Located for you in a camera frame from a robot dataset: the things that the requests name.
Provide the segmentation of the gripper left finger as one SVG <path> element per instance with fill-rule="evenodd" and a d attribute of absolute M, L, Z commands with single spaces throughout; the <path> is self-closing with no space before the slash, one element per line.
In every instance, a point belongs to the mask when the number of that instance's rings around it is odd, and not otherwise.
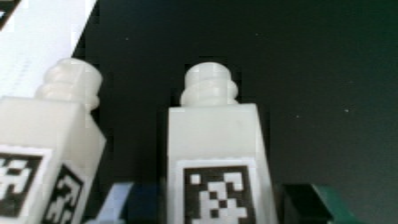
<path fill-rule="evenodd" d="M 117 182 L 94 218 L 85 224 L 160 224 L 158 185 Z"/>

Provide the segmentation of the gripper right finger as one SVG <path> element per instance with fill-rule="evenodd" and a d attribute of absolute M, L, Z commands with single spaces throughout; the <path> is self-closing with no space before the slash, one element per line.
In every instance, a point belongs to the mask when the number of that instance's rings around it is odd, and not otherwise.
<path fill-rule="evenodd" d="M 281 224 L 356 224 L 336 190 L 318 184 L 284 184 L 279 205 Z"/>

